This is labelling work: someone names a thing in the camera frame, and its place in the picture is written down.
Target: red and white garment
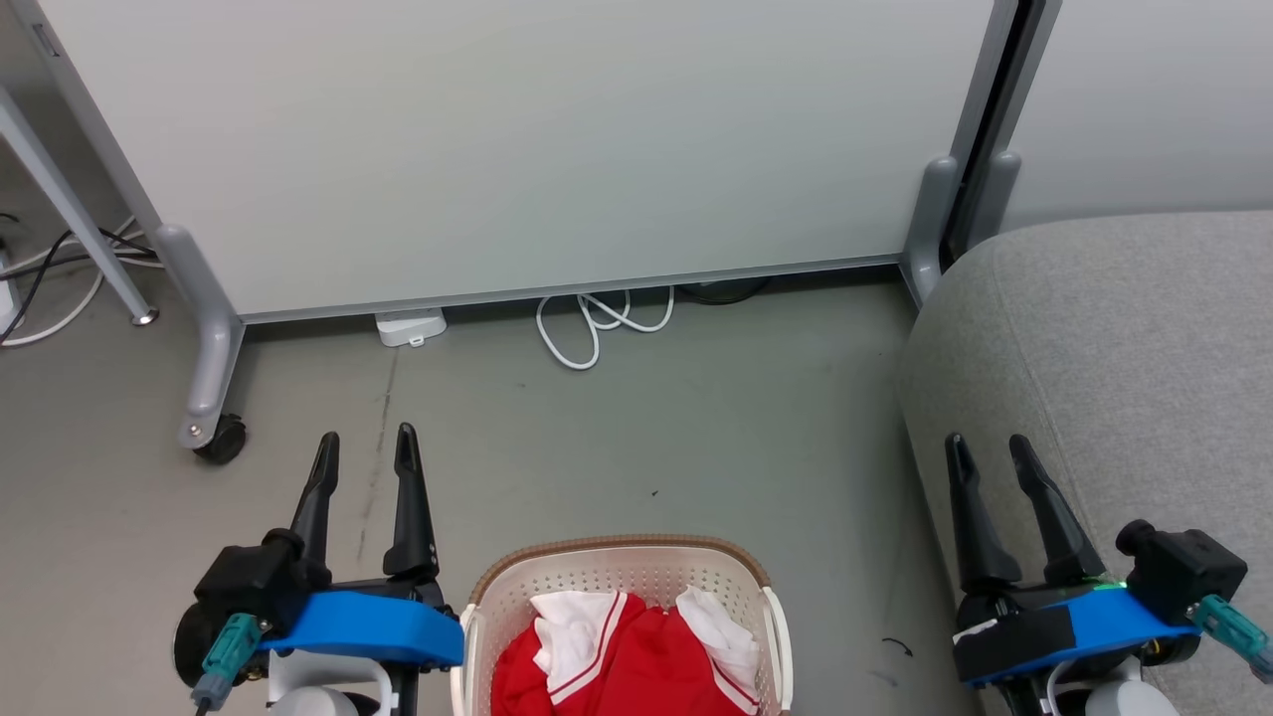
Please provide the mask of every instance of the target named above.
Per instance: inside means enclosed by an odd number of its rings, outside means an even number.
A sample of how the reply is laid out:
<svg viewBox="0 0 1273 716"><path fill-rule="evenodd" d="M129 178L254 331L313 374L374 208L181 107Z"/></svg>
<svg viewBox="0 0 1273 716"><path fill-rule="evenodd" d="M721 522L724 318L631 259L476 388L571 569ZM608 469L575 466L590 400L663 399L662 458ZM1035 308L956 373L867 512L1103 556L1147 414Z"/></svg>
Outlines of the red and white garment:
<svg viewBox="0 0 1273 716"><path fill-rule="evenodd" d="M715 596L665 612L625 592L531 599L540 617L500 655L493 716L752 716L760 647Z"/></svg>

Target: gray fabric upholstery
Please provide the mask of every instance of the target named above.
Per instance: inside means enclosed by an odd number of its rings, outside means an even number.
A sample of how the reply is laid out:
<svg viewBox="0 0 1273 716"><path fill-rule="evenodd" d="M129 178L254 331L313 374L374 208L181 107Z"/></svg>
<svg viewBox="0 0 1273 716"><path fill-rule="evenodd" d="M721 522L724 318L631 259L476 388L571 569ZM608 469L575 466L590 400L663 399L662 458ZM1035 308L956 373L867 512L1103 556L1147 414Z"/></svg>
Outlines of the gray fabric upholstery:
<svg viewBox="0 0 1273 716"><path fill-rule="evenodd" d="M1085 219L990 240L941 279L900 373L952 585L952 431L999 536L1041 578L1007 447L1023 433L1111 571L1132 568L1114 538L1133 519L1202 529L1246 559L1236 604L1273 628L1273 213ZM1184 716L1273 713L1273 689L1213 642L1147 677Z"/></svg>

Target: gray ottoman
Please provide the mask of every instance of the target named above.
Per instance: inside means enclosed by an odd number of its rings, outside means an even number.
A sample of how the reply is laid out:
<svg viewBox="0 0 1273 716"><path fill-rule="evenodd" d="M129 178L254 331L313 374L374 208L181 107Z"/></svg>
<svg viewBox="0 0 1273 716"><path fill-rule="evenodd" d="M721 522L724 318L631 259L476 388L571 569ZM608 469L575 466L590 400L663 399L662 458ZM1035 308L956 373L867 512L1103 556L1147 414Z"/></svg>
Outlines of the gray ottoman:
<svg viewBox="0 0 1273 716"><path fill-rule="evenodd" d="M920 311L900 397L952 585L952 431L1004 544L1027 580L1043 577L1008 456L1022 433L1114 573L1132 568L1114 549L1127 522L1202 529L1246 559L1235 603L1273 628L1273 213L1085 219L990 240ZM1146 677L1184 716L1273 713L1273 688L1211 641Z"/></svg>

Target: basket rim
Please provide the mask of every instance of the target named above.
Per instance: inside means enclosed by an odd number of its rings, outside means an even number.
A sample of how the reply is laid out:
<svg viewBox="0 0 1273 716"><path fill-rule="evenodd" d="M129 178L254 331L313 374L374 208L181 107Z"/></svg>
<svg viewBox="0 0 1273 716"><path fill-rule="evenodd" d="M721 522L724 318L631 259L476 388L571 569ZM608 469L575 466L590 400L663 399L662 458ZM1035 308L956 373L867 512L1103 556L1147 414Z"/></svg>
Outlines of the basket rim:
<svg viewBox="0 0 1273 716"><path fill-rule="evenodd" d="M666 534L639 534L639 535L611 535L600 538L584 538L584 539L570 539L563 541L550 541L545 544L536 544L533 547L526 547L512 552L502 557L498 562L491 564L486 573L477 580L474 586L472 594L468 595L468 604L481 604L484 596L486 596L486 590L490 587L491 582L495 581L500 573L512 567L513 564L526 562L528 559L536 559L538 557L550 557L552 554L568 554L572 552L587 552L592 549L611 549L622 547L695 547L700 549L714 549L733 557L747 568L754 577L756 577L756 584L761 589L771 586L769 582L769 573L765 568L760 566L760 562L751 555L746 549L738 547L737 544L709 536L698 535L666 535Z"/></svg>

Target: red fabric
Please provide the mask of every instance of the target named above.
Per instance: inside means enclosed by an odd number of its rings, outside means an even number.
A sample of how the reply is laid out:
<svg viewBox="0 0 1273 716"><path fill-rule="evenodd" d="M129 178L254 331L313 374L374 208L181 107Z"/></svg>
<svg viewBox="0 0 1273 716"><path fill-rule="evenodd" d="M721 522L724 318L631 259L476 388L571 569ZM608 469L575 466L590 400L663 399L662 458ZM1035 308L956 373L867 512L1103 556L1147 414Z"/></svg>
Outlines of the red fabric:
<svg viewBox="0 0 1273 716"><path fill-rule="evenodd" d="M584 671L555 693L535 664L541 645L535 627L504 650L491 679L493 716L742 716L726 693L729 682L676 609L644 608L629 595L594 677ZM579 687L578 680L586 683ZM733 688L735 694L742 689Z"/></svg>

